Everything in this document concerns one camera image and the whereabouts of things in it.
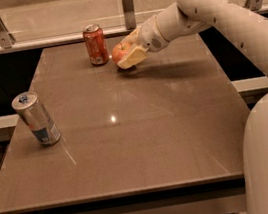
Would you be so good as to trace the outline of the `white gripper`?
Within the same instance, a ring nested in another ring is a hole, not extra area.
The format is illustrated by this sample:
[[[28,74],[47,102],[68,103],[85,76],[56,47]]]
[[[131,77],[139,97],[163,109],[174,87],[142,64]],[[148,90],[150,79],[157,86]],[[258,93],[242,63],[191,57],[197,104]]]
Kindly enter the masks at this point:
[[[169,45],[169,42],[164,39],[158,30],[156,16],[151,16],[147,21],[143,22],[140,28],[125,36],[122,39],[122,43],[126,42],[133,45],[117,63],[121,69],[131,68],[144,61],[147,58],[148,50],[158,52]]]

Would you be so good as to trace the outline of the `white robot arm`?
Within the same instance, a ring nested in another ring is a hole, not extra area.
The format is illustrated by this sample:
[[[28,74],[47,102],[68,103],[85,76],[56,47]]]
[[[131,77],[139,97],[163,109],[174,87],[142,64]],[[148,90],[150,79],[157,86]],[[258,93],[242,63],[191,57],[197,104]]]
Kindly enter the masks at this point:
[[[128,69],[177,37],[216,28],[268,78],[268,18],[229,0],[177,0],[123,41],[131,48],[118,62]],[[268,93],[249,113],[243,138],[247,214],[268,214]]]

